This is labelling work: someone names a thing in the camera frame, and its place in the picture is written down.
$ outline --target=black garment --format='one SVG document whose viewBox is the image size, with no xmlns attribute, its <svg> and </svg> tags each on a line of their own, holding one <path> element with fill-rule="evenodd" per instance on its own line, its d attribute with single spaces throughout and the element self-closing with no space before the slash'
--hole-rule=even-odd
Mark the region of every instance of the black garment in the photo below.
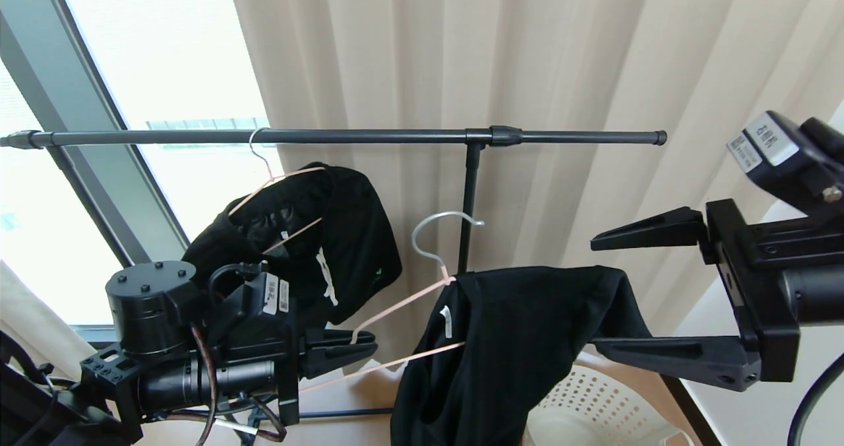
<svg viewBox="0 0 844 446">
<path fill-rule="evenodd" d="M 407 365 L 390 422 L 393 446 L 518 445 L 528 412 L 594 337 L 650 337 L 624 271 L 531 267 L 456 275 L 414 353 L 462 340 L 466 346 Z"/>
<path fill-rule="evenodd" d="M 322 328 L 341 323 L 402 272 L 392 227 L 367 176 L 344 167 L 311 163 L 315 170 L 265 187 L 238 209 L 232 201 L 187 248 L 182 260 L 196 266 L 193 281 L 204 288 L 208 278 L 229 263 L 259 263 L 290 283 L 297 299 L 299 325 Z M 269 247 L 317 218 L 322 221 L 263 255 Z M 326 279 L 320 248 L 334 283 L 337 305 L 325 298 Z M 224 280 L 224 295 L 240 286 L 236 276 Z"/>
</svg>

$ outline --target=pink hanger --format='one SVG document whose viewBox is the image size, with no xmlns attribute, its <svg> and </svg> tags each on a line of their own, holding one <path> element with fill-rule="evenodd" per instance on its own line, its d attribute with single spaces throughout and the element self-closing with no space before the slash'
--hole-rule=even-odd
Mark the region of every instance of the pink hanger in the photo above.
<svg viewBox="0 0 844 446">
<path fill-rule="evenodd" d="M 251 199 L 254 199 L 254 197 L 257 196 L 259 191 L 262 191 L 263 188 L 265 188 L 267 185 L 271 184 L 271 182 L 273 182 L 273 181 L 278 181 L 279 179 L 284 179 L 284 178 L 290 177 L 291 175 L 304 174 L 305 172 L 314 172 L 315 170 L 325 170 L 324 167 L 320 166 L 320 167 L 311 167 L 310 169 L 294 170 L 293 172 L 288 172 L 288 173 L 282 174 L 282 175 L 272 175 L 272 169 L 269 166 L 269 161 L 266 160 L 266 158 L 263 157 L 261 154 L 257 154 L 257 152 L 255 152 L 255 148 L 253 148 L 253 138 L 255 137 L 255 135 L 257 133 L 261 133 L 261 131 L 263 131 L 265 129 L 268 129 L 268 128 L 260 127 L 257 130 L 253 131 L 253 133 L 251 133 L 251 135 L 249 136 L 249 150 L 251 152 L 253 152 L 253 154 L 255 154 L 255 156 L 257 158 L 261 158 L 261 160 L 264 161 L 264 164 L 266 166 L 266 173 L 269 175 L 269 178 L 266 179 L 266 181 L 263 184 L 261 184 L 260 187 L 255 189 L 255 191 L 253 191 L 253 193 L 249 194 L 243 200 L 241 200 L 240 203 L 235 205 L 234 208 L 232 208 L 232 210 L 229 211 L 229 217 L 234 215 L 235 212 L 240 210 Z M 272 245 L 269 248 L 266 248 L 266 250 L 263 251 L 263 254 L 270 253 L 272 250 L 274 250 L 278 247 L 281 247 L 281 245 L 287 243 L 288 241 L 293 239 L 295 236 L 299 235 L 299 233 L 304 232 L 305 230 L 309 229 L 310 227 L 313 227 L 315 224 L 319 223 L 321 220 L 322 220 L 322 217 L 317 218 L 316 220 L 314 220 L 310 224 L 307 224 L 303 228 L 299 229 L 298 232 L 293 233 L 293 235 L 288 236 L 286 239 L 283 239 L 282 241 L 278 242 L 275 245 Z"/>
<path fill-rule="evenodd" d="M 370 317 L 370 319 L 367 319 L 364 322 L 362 322 L 362 324 L 360 326 L 358 326 L 355 330 L 352 331 L 352 344 L 355 344 L 358 341 L 358 334 L 366 326 L 371 325 L 371 323 L 376 322 L 378 319 L 382 319 L 382 317 L 385 317 L 389 313 L 392 313 L 393 311 L 397 310 L 399 307 L 403 307 L 403 305 L 407 305 L 410 302 L 413 302 L 416 299 L 422 298 L 422 296 L 424 296 L 424 295 L 426 295 L 430 292 L 433 292 L 433 290 L 436 290 L 437 288 L 440 288 L 440 287 L 443 287 L 443 286 L 448 286 L 449 284 L 451 284 L 452 281 L 455 281 L 454 276 L 448 275 L 448 270 L 446 269 L 446 263 L 440 257 L 435 255 L 434 253 L 428 253 L 428 251 L 423 251 L 421 248 L 419 248 L 419 245 L 416 244 L 416 236 L 419 235 L 419 230 L 423 226 L 425 226 L 426 224 L 428 224 L 432 220 L 435 220 L 435 218 L 444 217 L 446 215 L 458 215 L 462 218 L 465 218 L 465 220 L 467 220 L 469 223 L 473 224 L 474 226 L 482 226 L 483 225 L 482 220 L 474 220 L 474 218 L 468 216 L 467 214 L 464 214 L 464 212 L 440 212 L 440 214 L 434 214 L 434 215 L 431 215 L 430 217 L 427 217 L 424 220 L 422 220 L 418 224 L 418 226 L 416 226 L 416 228 L 413 229 L 413 235 L 411 236 L 411 243 L 413 244 L 413 250 L 416 250 L 416 253 L 418 253 L 418 254 L 420 254 L 424 257 L 430 257 L 430 259 L 437 260 L 437 263 L 439 263 L 439 265 L 440 265 L 440 272 L 442 274 L 442 280 L 438 281 L 437 283 L 432 284 L 431 286 L 428 286 L 427 288 L 425 288 L 421 292 L 418 292 L 418 293 L 410 296 L 409 298 L 404 299 L 403 301 L 400 301 L 400 302 L 398 302 L 394 305 L 391 305 L 391 307 L 386 308 L 385 310 L 381 311 L 380 313 L 377 313 L 375 316 Z M 404 362 L 413 361 L 413 360 L 420 359 L 420 358 L 426 357 L 426 356 L 433 356 L 435 354 L 439 354 L 440 352 L 446 352 L 446 350 L 456 349 L 457 347 L 464 346 L 464 344 L 466 344 L 466 343 L 465 342 L 456 342 L 454 344 L 449 344 L 448 346 L 438 347 L 437 349 L 426 350 L 426 352 L 420 352 L 420 353 L 414 354 L 412 356 L 403 357 L 403 358 L 400 358 L 396 361 L 388 362 L 388 363 L 385 363 L 383 365 L 379 365 L 379 366 L 372 367 L 372 368 L 367 368 L 367 369 L 361 370 L 361 371 L 356 371 L 355 373 L 350 373 L 349 375 L 344 375 L 343 377 L 340 377 L 339 379 L 329 380 L 328 382 L 323 382 L 323 383 L 317 383 L 316 385 L 311 385 L 310 387 L 301 389 L 301 390 L 299 390 L 299 394 L 302 394 L 304 392 L 309 392 L 311 390 L 321 389 L 322 387 L 328 386 L 332 383 L 340 382 L 341 380 L 353 379 L 353 377 L 361 377 L 361 375 L 372 373 L 372 371 L 380 370 L 382 368 L 392 367 L 394 365 L 398 365 L 398 364 L 401 364 L 401 363 L 404 363 Z"/>
</svg>

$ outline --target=clothing tag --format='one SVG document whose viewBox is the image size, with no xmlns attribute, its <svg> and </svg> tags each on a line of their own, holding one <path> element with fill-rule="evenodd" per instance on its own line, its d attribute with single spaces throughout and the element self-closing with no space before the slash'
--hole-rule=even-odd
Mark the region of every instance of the clothing tag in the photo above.
<svg viewBox="0 0 844 446">
<path fill-rule="evenodd" d="M 278 280 L 278 311 L 290 312 L 290 283 Z"/>
<path fill-rule="evenodd" d="M 738 165 L 741 166 L 741 169 L 746 174 L 756 169 L 756 166 L 759 166 L 759 164 L 762 164 L 762 158 L 760 158 L 759 152 L 756 151 L 753 144 L 744 136 L 744 131 L 736 139 L 730 141 L 727 149 L 732 152 L 733 158 L 738 161 Z"/>
<path fill-rule="evenodd" d="M 266 282 L 264 283 L 263 311 L 267 314 L 278 312 L 278 276 L 269 274 L 269 272 L 266 274 Z"/>
<path fill-rule="evenodd" d="M 322 247 L 317 251 L 316 260 L 322 269 L 322 277 L 325 278 L 326 288 L 323 296 L 331 298 L 332 305 L 338 305 L 337 295 L 334 293 L 334 281 L 331 281 L 331 271 L 328 269 L 328 262 L 325 261 L 325 253 L 322 252 Z"/>
<path fill-rule="evenodd" d="M 446 319 L 446 338 L 452 338 L 452 310 L 444 305 L 440 314 Z"/>
<path fill-rule="evenodd" d="M 768 113 L 754 119 L 745 131 L 772 166 L 784 163 L 799 151 L 786 131 Z"/>
</svg>

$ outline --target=perforated basket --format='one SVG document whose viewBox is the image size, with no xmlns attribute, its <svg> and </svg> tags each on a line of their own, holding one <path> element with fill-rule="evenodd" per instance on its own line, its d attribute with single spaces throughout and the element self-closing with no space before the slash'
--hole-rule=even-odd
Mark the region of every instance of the perforated basket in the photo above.
<svg viewBox="0 0 844 446">
<path fill-rule="evenodd" d="M 574 366 L 527 417 L 525 446 L 656 446 L 682 434 L 624 383 Z"/>
</svg>

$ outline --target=hanger hook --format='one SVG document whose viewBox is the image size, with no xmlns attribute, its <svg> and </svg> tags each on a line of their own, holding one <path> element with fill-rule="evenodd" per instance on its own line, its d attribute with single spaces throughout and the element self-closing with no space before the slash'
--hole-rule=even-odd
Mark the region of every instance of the hanger hook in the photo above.
<svg viewBox="0 0 844 446">
<path fill-rule="evenodd" d="M 422 227 L 426 226 L 426 224 L 428 224 L 429 222 L 436 220 L 437 218 L 440 218 L 440 217 L 446 217 L 448 215 L 458 215 L 458 217 L 465 218 L 465 220 L 467 220 L 467 222 L 469 222 L 470 224 L 473 224 L 474 226 L 482 226 L 483 225 L 482 220 L 474 220 L 474 218 L 468 216 L 467 214 L 464 214 L 464 212 L 454 212 L 454 211 L 452 211 L 452 212 L 440 212 L 439 214 L 433 214 L 429 217 L 425 217 L 424 220 L 422 220 L 418 224 L 418 226 L 416 226 L 416 228 L 413 229 L 413 235 L 410 235 L 410 242 L 411 242 L 411 244 L 413 244 L 413 250 L 416 250 L 416 253 L 422 255 L 423 257 L 428 257 L 429 259 L 437 260 L 437 263 L 440 263 L 440 266 L 442 266 L 442 267 L 445 267 L 446 263 L 443 262 L 443 260 L 440 257 L 438 257 L 437 255 L 435 255 L 434 253 L 428 253 L 428 251 L 424 251 L 424 250 L 422 250 L 422 248 L 419 248 L 419 245 L 416 244 L 416 236 L 419 235 L 419 231 L 422 230 Z"/>
<path fill-rule="evenodd" d="M 255 152 L 255 148 L 253 148 L 253 137 L 255 137 L 255 135 L 257 133 L 261 133 L 261 131 L 263 131 L 265 129 L 269 129 L 269 128 L 268 127 L 259 127 L 255 131 L 253 131 L 253 133 L 251 133 L 251 135 L 249 135 L 249 150 L 251 152 L 253 152 L 253 154 L 255 154 L 255 157 L 261 158 L 261 160 L 264 161 L 264 165 L 266 166 L 266 173 L 270 176 L 270 178 L 272 178 L 272 169 L 270 169 L 269 161 L 266 160 L 266 158 L 263 157 L 261 154 L 257 154 L 257 152 Z"/>
</svg>

